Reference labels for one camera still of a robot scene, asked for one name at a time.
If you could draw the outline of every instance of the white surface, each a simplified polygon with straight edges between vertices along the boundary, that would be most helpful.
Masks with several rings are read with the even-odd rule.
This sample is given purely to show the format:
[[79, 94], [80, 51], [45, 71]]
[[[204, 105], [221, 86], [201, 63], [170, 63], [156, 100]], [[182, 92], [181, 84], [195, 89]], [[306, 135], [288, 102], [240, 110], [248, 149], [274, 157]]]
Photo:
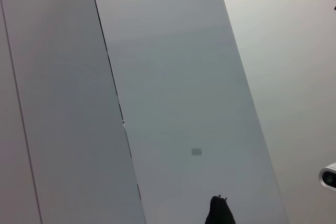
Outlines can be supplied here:
[[97, 4], [147, 223], [287, 223], [223, 0]]
[[336, 1], [225, 3], [289, 220], [334, 223]]
[[94, 0], [4, 10], [43, 223], [144, 224]]
[[40, 223], [0, 6], [0, 223]]

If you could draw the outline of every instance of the security camera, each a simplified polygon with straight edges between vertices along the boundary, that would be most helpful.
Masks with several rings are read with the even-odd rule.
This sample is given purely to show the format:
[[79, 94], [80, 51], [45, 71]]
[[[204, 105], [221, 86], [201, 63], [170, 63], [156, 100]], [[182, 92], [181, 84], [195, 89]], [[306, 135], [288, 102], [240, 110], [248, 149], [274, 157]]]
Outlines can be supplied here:
[[327, 189], [336, 191], [336, 163], [328, 165], [320, 171], [319, 179]]

